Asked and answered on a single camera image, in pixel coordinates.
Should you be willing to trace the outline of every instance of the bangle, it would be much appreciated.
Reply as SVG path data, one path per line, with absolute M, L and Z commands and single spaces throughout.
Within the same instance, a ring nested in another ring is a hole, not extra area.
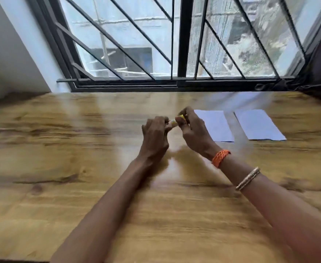
M 215 154 L 214 158 L 212 159 L 212 164 L 215 167 L 219 168 L 220 163 L 228 154 L 231 154 L 231 152 L 227 149 L 220 150 L 217 154 Z
M 249 175 L 247 175 L 242 180 L 242 182 L 240 182 L 238 186 L 236 186 L 236 190 L 241 191 L 242 189 L 244 189 L 246 185 L 248 185 L 259 173 L 260 173 L 260 169 L 258 167 L 255 167 L 253 171 L 251 171 Z

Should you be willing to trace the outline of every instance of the table surface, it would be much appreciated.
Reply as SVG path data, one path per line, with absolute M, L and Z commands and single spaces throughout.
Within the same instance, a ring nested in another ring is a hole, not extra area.
M 321 211 L 321 101 L 297 92 L 12 95 L 0 101 L 0 259 L 48 261 L 118 179 L 147 118 L 224 110 L 223 148 Z M 264 109 L 287 141 L 249 141 L 235 109 Z M 290 250 L 179 128 L 136 194 L 108 262 L 286 262 Z

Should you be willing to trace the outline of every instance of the left hand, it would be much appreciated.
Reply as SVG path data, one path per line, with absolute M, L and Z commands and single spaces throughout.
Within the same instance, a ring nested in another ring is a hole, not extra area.
M 151 165 L 160 162 L 169 148 L 167 134 L 172 126 L 168 122 L 168 117 L 156 116 L 142 125 L 143 143 L 138 159 L 149 161 Z

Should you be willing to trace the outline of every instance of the sheet of paper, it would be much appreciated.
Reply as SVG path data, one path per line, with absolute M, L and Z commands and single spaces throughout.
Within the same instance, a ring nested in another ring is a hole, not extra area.
M 238 110 L 236 118 L 250 140 L 286 140 L 267 113 L 263 110 Z
M 204 121 L 205 126 L 214 141 L 234 141 L 223 111 L 194 110 L 194 112 Z

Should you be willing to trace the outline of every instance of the right hand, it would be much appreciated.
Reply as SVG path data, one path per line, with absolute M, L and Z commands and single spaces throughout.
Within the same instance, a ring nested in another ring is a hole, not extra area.
M 186 144 L 191 150 L 211 161 L 221 148 L 215 144 L 209 135 L 204 121 L 198 117 L 190 106 L 187 106 L 178 115 L 183 115 L 186 118 L 186 120 L 182 117 L 175 118 L 183 132 Z

